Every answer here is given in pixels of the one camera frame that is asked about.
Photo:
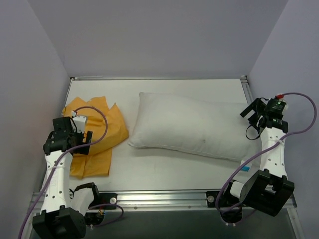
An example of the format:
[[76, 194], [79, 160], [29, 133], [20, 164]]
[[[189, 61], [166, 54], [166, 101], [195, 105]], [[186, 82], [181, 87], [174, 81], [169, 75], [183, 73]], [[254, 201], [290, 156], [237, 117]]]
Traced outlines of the white pillow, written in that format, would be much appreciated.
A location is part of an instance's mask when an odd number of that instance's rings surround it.
[[246, 138], [240, 117], [246, 104], [203, 102], [173, 94], [140, 93], [138, 116], [128, 144], [211, 158], [247, 160], [261, 143]]

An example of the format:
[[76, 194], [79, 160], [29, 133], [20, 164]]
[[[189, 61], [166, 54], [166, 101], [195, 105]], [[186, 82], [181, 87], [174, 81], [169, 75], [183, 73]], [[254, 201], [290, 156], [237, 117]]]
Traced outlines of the orange pillowcase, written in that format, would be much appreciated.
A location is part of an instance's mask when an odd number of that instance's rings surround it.
[[74, 154], [70, 166], [70, 176], [85, 177], [108, 176], [112, 161], [112, 149], [129, 137], [124, 117], [116, 104], [108, 107], [105, 97], [94, 97], [88, 101], [76, 97], [62, 110], [65, 117], [79, 107], [91, 106], [99, 109], [107, 119], [106, 136], [97, 144], [90, 146], [88, 155]]

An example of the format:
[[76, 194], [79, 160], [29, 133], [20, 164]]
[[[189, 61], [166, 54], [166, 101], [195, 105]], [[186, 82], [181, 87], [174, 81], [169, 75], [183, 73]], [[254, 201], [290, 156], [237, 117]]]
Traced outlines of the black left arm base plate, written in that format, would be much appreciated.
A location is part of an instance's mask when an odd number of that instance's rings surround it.
[[87, 210], [114, 210], [116, 209], [117, 196], [116, 193], [94, 194], [94, 199]]

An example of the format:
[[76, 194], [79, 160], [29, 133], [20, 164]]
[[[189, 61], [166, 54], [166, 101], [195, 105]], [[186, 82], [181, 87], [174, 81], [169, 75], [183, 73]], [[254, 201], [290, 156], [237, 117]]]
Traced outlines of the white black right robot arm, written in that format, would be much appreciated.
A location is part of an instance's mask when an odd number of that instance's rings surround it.
[[282, 139], [288, 133], [288, 123], [283, 120], [286, 103], [281, 96], [263, 102], [255, 99], [240, 116], [248, 118], [261, 140], [260, 168], [245, 183], [233, 181], [221, 193], [226, 205], [242, 203], [270, 216], [276, 216], [292, 195], [295, 185], [288, 180], [285, 170]]

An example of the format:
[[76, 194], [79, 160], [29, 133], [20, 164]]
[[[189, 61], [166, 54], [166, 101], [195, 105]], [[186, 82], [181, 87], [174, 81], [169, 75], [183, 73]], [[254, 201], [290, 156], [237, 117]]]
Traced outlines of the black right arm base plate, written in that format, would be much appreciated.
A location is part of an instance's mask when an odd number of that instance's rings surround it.
[[[219, 191], [206, 191], [206, 203], [207, 207], [215, 208], [216, 199]], [[220, 208], [228, 208], [239, 203], [239, 199], [232, 196], [229, 192], [225, 192], [219, 199]]]

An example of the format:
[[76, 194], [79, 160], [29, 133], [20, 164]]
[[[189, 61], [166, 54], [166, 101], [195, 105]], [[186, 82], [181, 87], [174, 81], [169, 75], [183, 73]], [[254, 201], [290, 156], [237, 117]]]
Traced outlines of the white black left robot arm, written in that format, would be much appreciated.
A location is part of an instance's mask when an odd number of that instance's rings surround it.
[[86, 234], [85, 214], [100, 205], [101, 197], [94, 183], [70, 191], [70, 166], [73, 155], [87, 155], [92, 132], [85, 132], [85, 116], [53, 120], [54, 130], [43, 146], [46, 160], [44, 201], [32, 227], [42, 239], [82, 239]]

